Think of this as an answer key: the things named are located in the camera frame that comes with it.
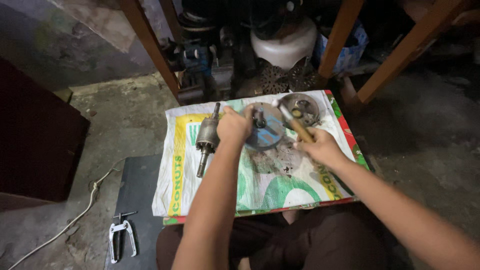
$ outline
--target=concrete floor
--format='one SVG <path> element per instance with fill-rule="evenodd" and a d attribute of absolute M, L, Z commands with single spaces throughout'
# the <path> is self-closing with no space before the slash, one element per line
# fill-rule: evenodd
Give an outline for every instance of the concrete floor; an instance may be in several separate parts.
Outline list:
<path fill-rule="evenodd" d="M 478 71 L 463 79 L 451 70 L 441 76 L 405 72 L 362 112 L 346 113 L 346 119 L 378 174 L 480 240 L 480 104 L 469 92 L 478 89 Z M 65 203 L 0 213 L 0 269 L 83 211 L 91 182 L 113 162 L 162 152 L 164 111 L 178 106 L 158 75 L 74 91 L 71 104 L 92 124 L 70 197 Z M 88 109 L 97 114 L 90 116 Z M 121 172 L 113 172 L 104 181 L 70 236 L 61 236 L 17 269 L 103 269 L 120 178 Z M 427 269 L 417 261 L 415 266 Z"/>

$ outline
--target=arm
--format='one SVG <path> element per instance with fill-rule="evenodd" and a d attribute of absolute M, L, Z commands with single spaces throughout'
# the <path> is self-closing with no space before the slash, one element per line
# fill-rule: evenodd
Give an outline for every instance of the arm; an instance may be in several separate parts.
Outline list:
<path fill-rule="evenodd" d="M 480 249 L 459 229 L 349 160 L 324 130 L 309 129 L 316 143 L 296 143 L 338 175 L 399 241 L 435 269 L 477 269 Z"/>
<path fill-rule="evenodd" d="M 239 159 L 252 131 L 252 107 L 245 117 L 227 106 L 223 110 L 216 129 L 220 144 L 193 198 L 172 269 L 228 269 Z"/>

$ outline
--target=hammer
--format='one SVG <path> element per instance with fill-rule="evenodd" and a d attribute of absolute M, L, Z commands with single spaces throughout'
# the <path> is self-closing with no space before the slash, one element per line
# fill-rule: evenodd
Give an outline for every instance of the hammer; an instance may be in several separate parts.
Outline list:
<path fill-rule="evenodd" d="M 293 130 L 300 136 L 300 138 L 306 143 L 315 143 L 310 132 L 297 120 L 293 117 L 292 113 L 285 107 L 285 105 L 278 99 L 275 99 L 272 102 L 272 106 L 278 108 L 280 112 L 285 117 L 285 120 L 293 128 Z"/>

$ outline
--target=brown pants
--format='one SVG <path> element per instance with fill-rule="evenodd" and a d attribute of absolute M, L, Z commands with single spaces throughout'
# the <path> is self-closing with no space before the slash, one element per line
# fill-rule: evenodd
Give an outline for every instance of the brown pants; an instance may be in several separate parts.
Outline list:
<path fill-rule="evenodd" d="M 288 225 L 281 213 L 237 218 L 230 237 L 230 268 L 249 257 L 261 269 L 386 269 L 386 253 L 363 204 L 316 208 Z M 172 267 L 183 225 L 165 227 L 156 243 L 159 270 Z"/>

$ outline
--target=white electrical cable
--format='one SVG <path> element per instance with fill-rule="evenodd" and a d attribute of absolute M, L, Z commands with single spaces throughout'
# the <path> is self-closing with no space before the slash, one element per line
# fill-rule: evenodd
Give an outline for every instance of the white electrical cable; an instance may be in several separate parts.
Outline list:
<path fill-rule="evenodd" d="M 74 224 L 79 218 L 81 218 L 88 210 L 90 210 L 90 208 L 92 207 L 92 202 L 93 202 L 93 194 L 98 190 L 98 184 L 100 184 L 103 179 L 105 179 L 105 177 L 107 177 L 112 171 L 118 171 L 117 169 L 115 169 L 115 166 L 122 160 L 124 160 L 126 158 L 122 158 L 120 159 L 119 161 L 115 162 L 112 166 L 112 168 L 110 168 L 110 170 L 107 172 L 107 174 L 105 174 L 102 178 L 100 178 L 100 180 L 96 181 L 93 183 L 93 190 L 92 190 L 92 193 L 90 194 L 90 203 L 88 203 L 88 207 L 87 209 L 85 209 L 85 211 L 83 211 L 80 215 L 78 215 L 78 217 L 76 217 L 74 220 L 72 220 L 68 225 L 67 227 L 65 227 L 65 229 L 63 229 L 59 234 L 57 234 L 55 237 L 53 237 L 52 239 L 46 241 L 44 244 L 42 244 L 41 246 L 37 247 L 36 249 L 32 250 L 30 253 L 28 253 L 27 255 L 25 255 L 23 258 L 21 258 L 19 261 L 17 261 L 14 265 L 12 265 L 12 267 L 8 268 L 8 270 L 12 270 L 15 266 L 17 266 L 19 263 L 21 263 L 23 260 L 25 260 L 26 258 L 28 258 L 30 255 L 34 254 L 36 251 L 38 251 L 39 249 L 43 248 L 44 246 L 50 244 L 51 242 L 53 242 L 55 239 L 57 239 L 60 235 L 62 235 L 62 233 L 64 233 L 65 231 L 67 231 L 67 229 L 72 225 Z"/>

